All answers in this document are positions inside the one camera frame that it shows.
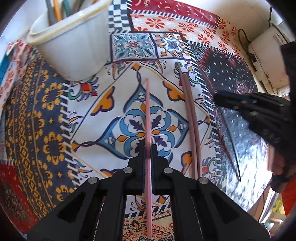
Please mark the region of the person's right hand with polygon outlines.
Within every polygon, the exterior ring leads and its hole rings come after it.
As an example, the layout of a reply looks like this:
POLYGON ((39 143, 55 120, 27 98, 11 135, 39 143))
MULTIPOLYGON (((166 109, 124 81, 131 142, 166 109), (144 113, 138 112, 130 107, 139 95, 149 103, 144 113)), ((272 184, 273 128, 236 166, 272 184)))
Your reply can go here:
POLYGON ((268 146, 267 169, 272 172, 269 185, 277 193, 283 192, 285 187, 295 180, 295 165, 289 166, 272 145, 268 146))

